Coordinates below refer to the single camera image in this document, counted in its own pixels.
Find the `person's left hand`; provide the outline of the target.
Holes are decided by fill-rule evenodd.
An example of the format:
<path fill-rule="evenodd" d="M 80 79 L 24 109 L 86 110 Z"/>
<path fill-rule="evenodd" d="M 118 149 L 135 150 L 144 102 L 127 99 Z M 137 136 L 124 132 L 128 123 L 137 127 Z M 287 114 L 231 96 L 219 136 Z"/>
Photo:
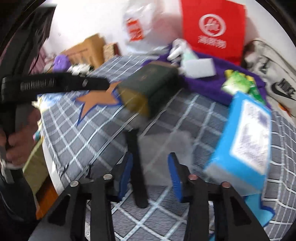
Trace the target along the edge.
<path fill-rule="evenodd" d="M 11 148 L 6 152 L 7 161 L 14 166 L 20 166 L 26 163 L 34 146 L 33 135 L 38 130 L 38 121 L 41 113 L 34 108 L 28 116 L 28 124 L 20 129 L 20 131 L 11 134 L 8 142 Z"/>

